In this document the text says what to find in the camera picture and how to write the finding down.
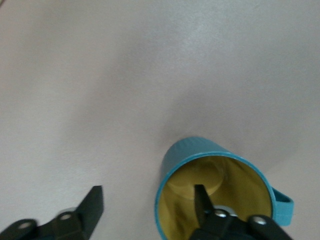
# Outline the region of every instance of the mug handle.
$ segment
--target mug handle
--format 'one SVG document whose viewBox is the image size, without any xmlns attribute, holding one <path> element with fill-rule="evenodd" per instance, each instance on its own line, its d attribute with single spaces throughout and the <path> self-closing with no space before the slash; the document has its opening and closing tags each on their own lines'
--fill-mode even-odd
<svg viewBox="0 0 320 240">
<path fill-rule="evenodd" d="M 275 220 L 281 226 L 288 226 L 291 223 L 292 216 L 294 214 L 294 201 L 272 188 L 275 196 L 275 214 L 273 220 Z"/>
</svg>

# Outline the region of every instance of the white table surface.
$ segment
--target white table surface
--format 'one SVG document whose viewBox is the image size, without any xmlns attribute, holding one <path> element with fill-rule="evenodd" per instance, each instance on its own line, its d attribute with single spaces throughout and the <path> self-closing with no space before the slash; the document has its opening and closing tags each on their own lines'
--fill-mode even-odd
<svg viewBox="0 0 320 240">
<path fill-rule="evenodd" d="M 92 240 L 159 240 L 167 149 L 203 136 L 295 201 L 320 236 L 320 2 L 7 0 L 0 9 L 0 229 L 103 185 Z"/>
</svg>

